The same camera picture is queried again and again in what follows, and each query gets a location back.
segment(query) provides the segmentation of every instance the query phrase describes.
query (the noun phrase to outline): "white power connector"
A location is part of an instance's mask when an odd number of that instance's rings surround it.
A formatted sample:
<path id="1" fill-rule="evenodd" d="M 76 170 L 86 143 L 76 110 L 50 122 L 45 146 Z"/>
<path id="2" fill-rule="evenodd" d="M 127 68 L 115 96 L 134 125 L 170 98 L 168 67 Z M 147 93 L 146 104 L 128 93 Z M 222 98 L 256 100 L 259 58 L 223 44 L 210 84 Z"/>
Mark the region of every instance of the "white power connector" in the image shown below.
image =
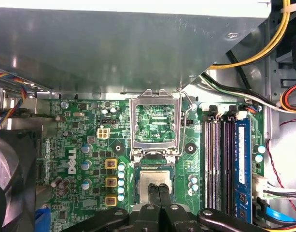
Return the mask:
<path id="1" fill-rule="evenodd" d="M 264 198 L 264 190 L 268 187 L 268 179 L 257 175 L 252 174 L 252 195 L 254 197 Z"/>

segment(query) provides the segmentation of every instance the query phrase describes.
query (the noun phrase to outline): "gray metal panel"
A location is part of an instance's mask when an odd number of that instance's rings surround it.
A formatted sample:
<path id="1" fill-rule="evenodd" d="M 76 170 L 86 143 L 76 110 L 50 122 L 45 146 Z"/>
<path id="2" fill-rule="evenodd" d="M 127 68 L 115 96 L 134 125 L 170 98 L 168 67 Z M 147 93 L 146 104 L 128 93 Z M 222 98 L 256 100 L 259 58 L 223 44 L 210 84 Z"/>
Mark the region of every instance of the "gray metal panel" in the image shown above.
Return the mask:
<path id="1" fill-rule="evenodd" d="M 263 21 L 262 15 L 0 8 L 0 68 L 55 91 L 172 92 Z"/>

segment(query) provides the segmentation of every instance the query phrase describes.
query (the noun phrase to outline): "blue ram module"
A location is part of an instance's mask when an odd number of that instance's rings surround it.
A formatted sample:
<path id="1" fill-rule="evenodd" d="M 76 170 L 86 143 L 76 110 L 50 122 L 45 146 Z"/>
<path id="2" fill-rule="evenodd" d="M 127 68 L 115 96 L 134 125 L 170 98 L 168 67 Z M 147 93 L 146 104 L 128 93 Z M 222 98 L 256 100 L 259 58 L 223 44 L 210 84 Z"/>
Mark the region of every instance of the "blue ram module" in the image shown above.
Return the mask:
<path id="1" fill-rule="evenodd" d="M 235 138 L 235 216 L 252 223 L 251 123 L 248 118 L 236 122 Z"/>

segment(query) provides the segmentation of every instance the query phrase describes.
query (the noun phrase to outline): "motherboard slot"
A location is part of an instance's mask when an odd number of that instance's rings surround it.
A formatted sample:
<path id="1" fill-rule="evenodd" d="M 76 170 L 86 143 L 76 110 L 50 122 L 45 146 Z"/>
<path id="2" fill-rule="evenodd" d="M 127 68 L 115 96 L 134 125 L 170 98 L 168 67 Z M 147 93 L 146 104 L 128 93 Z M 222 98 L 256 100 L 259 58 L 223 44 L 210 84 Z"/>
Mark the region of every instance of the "motherboard slot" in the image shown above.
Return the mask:
<path id="1" fill-rule="evenodd" d="M 233 170 L 235 158 L 235 122 L 222 122 L 222 211 L 234 215 Z"/>
<path id="2" fill-rule="evenodd" d="M 220 122 L 205 122 L 205 206 L 221 209 Z"/>

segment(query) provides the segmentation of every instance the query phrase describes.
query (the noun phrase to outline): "cable tie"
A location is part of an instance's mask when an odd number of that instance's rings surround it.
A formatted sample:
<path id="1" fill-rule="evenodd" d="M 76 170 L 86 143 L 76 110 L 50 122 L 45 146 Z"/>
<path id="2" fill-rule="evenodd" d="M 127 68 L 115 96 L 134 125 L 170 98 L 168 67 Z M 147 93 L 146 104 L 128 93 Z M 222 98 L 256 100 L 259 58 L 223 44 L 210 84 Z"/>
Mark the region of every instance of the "cable tie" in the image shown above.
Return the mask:
<path id="1" fill-rule="evenodd" d="M 284 8 L 281 9 L 281 13 L 291 13 L 296 11 L 296 3 L 290 4 Z"/>

